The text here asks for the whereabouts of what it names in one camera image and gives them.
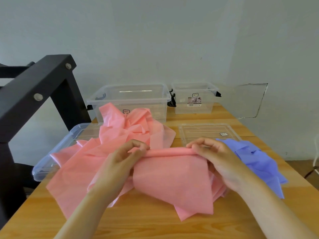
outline person's right hand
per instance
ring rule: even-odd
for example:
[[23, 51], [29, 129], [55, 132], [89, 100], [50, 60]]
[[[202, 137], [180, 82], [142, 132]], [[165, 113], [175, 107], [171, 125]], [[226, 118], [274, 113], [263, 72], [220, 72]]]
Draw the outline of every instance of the person's right hand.
[[221, 141], [201, 137], [186, 145], [198, 155], [208, 159], [221, 175], [225, 185], [239, 192], [248, 181], [258, 177]]

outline pink cloth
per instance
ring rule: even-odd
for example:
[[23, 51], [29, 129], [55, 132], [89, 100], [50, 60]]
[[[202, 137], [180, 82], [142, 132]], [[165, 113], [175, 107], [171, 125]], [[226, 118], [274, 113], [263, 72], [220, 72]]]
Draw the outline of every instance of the pink cloth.
[[176, 133], [153, 120], [149, 109], [137, 108], [123, 114], [108, 103], [100, 107], [100, 111], [104, 124], [99, 138], [79, 140], [51, 154], [61, 168], [47, 189], [66, 218], [95, 184], [108, 155], [130, 139], [147, 143], [151, 150], [134, 166], [133, 177], [128, 178], [119, 196], [135, 187], [173, 204], [181, 220], [195, 213], [213, 214], [213, 201], [222, 196], [226, 188], [208, 170], [204, 158], [190, 148], [169, 148]]

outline product sticker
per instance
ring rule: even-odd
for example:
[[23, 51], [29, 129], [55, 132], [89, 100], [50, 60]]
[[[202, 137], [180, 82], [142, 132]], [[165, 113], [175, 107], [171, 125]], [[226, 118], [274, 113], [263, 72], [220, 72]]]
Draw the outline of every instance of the product sticker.
[[201, 97], [188, 97], [187, 106], [201, 106], [201, 105], [202, 105], [202, 98]]

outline wall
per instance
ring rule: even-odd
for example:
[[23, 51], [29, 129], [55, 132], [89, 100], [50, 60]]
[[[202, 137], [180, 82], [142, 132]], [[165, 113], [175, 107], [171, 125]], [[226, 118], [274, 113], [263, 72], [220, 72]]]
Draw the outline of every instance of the wall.
[[[0, 63], [25, 65], [70, 53], [84, 99], [105, 84], [268, 83], [258, 116], [241, 122], [283, 157], [312, 158], [319, 131], [318, 4], [1, 0]], [[15, 161], [35, 164], [66, 132], [48, 100], [10, 142]]]

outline wooden tabletop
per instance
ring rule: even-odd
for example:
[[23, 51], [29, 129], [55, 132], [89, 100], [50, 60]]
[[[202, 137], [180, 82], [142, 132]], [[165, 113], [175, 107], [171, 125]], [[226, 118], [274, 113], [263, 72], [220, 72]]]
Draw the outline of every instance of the wooden tabletop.
[[[225, 108], [215, 104], [211, 114], [180, 114], [167, 108], [166, 125], [176, 131], [172, 147], [181, 147], [177, 130], [181, 123], [227, 123], [243, 139], [272, 157], [289, 180], [283, 185], [287, 206], [313, 232], [319, 235], [319, 192], [291, 168], [263, 141], [256, 137]], [[53, 238], [65, 218], [46, 190], [48, 175], [11, 220], [0, 231], [0, 238]], [[252, 213], [235, 192], [214, 202], [214, 214], [196, 214], [181, 222], [173, 205], [144, 195], [135, 189], [121, 196], [106, 209], [94, 238], [264, 238]]]

